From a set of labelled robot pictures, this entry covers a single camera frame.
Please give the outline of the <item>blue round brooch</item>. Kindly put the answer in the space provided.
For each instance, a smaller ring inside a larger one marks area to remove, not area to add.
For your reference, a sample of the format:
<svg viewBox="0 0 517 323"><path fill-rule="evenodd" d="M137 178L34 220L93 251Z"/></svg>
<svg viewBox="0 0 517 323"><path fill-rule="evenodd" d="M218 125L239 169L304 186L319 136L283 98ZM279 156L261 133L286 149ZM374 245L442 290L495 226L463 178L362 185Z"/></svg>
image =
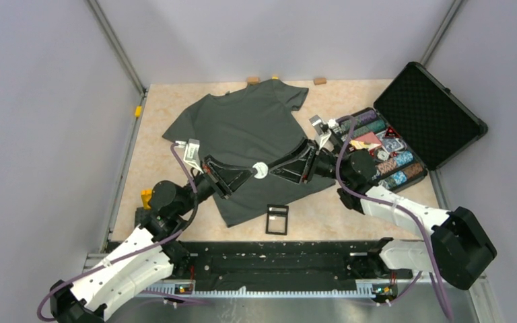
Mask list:
<svg viewBox="0 0 517 323"><path fill-rule="evenodd" d="M253 177L256 179L263 179L269 174L269 167L264 162L256 162L252 168L254 170Z"/></svg>

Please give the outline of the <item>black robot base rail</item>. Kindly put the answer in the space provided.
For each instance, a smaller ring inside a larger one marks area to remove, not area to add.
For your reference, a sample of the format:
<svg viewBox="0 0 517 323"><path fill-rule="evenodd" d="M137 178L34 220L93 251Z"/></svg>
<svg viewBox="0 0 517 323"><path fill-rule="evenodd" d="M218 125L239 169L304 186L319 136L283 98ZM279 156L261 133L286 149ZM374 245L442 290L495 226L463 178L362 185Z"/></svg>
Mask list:
<svg viewBox="0 0 517 323"><path fill-rule="evenodd" d="M411 279L377 256L382 240L326 242L170 242L173 279L195 291L354 291L368 279Z"/></svg>

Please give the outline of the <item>dark grey t-shirt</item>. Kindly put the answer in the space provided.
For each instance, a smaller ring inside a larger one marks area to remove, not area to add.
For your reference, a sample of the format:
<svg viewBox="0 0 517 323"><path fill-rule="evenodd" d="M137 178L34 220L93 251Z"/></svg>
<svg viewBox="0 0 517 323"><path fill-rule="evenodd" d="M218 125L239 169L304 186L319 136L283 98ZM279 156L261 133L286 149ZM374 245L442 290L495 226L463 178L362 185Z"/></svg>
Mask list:
<svg viewBox="0 0 517 323"><path fill-rule="evenodd" d="M309 89L270 79L223 96L206 95L185 108L165 130L168 141L196 139L199 157L211 155L225 164L250 167L269 164L296 148L306 134L293 113L306 101ZM326 190L335 181L315 176L306 184L268 175L251 178L228 199L214 195L228 227L254 219L267 205L287 205Z"/></svg>

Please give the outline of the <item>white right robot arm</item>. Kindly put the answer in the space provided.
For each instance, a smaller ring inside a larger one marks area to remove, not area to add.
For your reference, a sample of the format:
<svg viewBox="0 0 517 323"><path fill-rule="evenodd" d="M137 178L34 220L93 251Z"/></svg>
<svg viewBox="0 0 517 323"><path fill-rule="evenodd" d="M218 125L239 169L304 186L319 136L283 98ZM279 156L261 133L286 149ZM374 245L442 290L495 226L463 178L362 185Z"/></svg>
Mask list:
<svg viewBox="0 0 517 323"><path fill-rule="evenodd" d="M467 290L497 257L497 250L475 214L464 208L445 210L406 199L372 180L373 157L366 149L338 155L324 153L304 139L293 151L269 164L257 163L257 176L272 175L297 184L313 175L334 178L349 209L379 218L417 236L385 240L368 258L368 269L386 277L394 269L429 272L439 282Z"/></svg>

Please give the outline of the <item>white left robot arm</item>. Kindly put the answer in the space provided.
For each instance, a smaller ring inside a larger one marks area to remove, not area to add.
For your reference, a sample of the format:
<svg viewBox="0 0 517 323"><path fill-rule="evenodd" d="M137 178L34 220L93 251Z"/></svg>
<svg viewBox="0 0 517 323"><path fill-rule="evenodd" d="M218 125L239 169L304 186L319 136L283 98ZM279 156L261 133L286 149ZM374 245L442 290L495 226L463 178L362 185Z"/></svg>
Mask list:
<svg viewBox="0 0 517 323"><path fill-rule="evenodd" d="M38 319L107 322L156 281L185 276L188 254L177 252L177 239L193 222L199 205L215 193L231 196L251 178L265 178L270 167L264 162L231 166L208 156L200 169L200 174L188 177L186 186L158 182L151 190L147 215L131 235L90 270L53 285L44 298L51 316L44 316L40 303Z"/></svg>

